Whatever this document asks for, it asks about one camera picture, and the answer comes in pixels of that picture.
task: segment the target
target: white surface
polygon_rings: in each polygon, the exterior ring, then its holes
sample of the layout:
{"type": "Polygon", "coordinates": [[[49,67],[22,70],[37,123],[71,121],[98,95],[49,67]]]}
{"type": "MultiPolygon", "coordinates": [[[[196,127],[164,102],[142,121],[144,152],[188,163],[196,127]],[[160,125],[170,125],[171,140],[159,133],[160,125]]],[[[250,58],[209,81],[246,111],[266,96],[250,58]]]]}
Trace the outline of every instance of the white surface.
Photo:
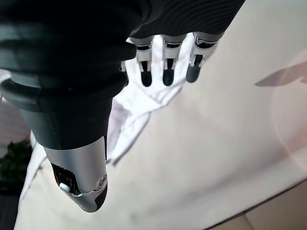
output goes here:
{"type": "Polygon", "coordinates": [[[305,0],[248,0],[197,83],[108,168],[98,212],[61,193],[45,162],[15,229],[200,230],[305,179],[306,73],[272,74],[307,61],[306,11],[305,0]],[[293,79],[265,87],[272,78],[293,79]]]}

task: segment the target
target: white fabric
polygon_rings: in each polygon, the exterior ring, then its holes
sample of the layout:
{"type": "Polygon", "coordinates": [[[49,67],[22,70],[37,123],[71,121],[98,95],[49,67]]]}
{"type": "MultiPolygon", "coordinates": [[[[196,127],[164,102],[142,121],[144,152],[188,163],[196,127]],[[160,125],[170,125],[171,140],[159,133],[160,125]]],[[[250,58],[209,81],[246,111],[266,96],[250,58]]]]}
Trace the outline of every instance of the white fabric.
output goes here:
{"type": "MultiPolygon", "coordinates": [[[[179,53],[174,73],[174,82],[171,86],[164,86],[162,82],[163,43],[160,36],[155,36],[153,39],[153,82],[150,87],[145,87],[142,84],[141,72],[136,58],[125,62],[129,84],[113,100],[107,138],[108,162],[116,164],[141,133],[150,118],[150,113],[166,106],[181,90],[185,83],[185,73],[188,68],[192,43],[193,34],[188,34],[179,53]]],[[[47,157],[44,148],[35,142],[33,135],[31,136],[31,142],[35,143],[36,147],[27,169],[27,176],[20,200],[24,198],[36,171],[47,157]]]]}

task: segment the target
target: ribbed black rubber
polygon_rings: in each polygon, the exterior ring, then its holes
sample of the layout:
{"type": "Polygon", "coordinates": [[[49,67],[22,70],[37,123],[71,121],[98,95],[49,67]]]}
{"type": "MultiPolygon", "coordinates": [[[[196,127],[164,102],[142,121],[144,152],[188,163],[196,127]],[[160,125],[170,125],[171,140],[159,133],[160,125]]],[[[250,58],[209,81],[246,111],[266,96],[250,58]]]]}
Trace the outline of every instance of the ribbed black rubber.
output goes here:
{"type": "Polygon", "coordinates": [[[245,0],[165,0],[160,17],[144,25],[134,38],[178,36],[189,32],[223,33],[245,0]]]}

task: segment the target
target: black fingertip pad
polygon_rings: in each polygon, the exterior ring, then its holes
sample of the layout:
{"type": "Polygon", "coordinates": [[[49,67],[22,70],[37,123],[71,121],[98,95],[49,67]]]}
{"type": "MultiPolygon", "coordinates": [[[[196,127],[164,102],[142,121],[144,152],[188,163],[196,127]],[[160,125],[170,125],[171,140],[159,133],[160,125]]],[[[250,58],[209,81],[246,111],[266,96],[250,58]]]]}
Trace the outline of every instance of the black fingertip pad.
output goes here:
{"type": "Polygon", "coordinates": [[[186,75],[187,82],[189,83],[195,82],[200,74],[200,71],[201,69],[198,66],[193,66],[193,67],[189,66],[186,75]]]}
{"type": "Polygon", "coordinates": [[[163,84],[170,86],[174,81],[174,71],[172,69],[164,70],[163,72],[163,84]]]}

